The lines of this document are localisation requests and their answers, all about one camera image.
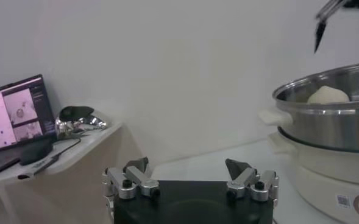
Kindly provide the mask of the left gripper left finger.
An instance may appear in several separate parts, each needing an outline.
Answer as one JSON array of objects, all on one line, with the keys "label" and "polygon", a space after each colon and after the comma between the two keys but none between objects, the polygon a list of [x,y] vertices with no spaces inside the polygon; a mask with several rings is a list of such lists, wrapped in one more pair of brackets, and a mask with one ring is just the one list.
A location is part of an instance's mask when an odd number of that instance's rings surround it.
[{"label": "left gripper left finger", "polygon": [[102,173],[104,196],[112,200],[116,195],[123,200],[142,196],[155,200],[160,196],[160,184],[148,175],[149,159],[143,157],[131,160],[122,168],[106,168]]}]

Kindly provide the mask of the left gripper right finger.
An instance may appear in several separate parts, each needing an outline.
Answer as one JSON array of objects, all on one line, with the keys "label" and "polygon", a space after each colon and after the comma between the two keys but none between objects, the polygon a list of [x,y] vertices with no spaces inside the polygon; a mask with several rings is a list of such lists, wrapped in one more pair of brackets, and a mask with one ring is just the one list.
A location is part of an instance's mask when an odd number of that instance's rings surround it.
[{"label": "left gripper right finger", "polygon": [[249,195],[253,201],[278,201],[279,176],[273,170],[259,173],[250,164],[234,159],[225,160],[231,180],[227,182],[227,197],[236,201]]}]

